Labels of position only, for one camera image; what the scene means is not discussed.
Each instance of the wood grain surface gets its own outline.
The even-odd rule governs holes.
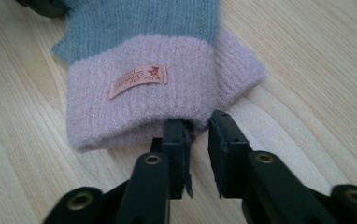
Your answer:
[[[279,155],[307,186],[357,185],[357,0],[221,0],[222,24],[256,52],[268,80],[227,112],[255,150]],[[66,66],[50,48],[64,19],[0,1],[0,223],[40,223],[69,190],[106,192],[150,148],[75,152],[65,132]],[[194,197],[171,223],[245,223],[219,199],[207,133],[193,144]]]

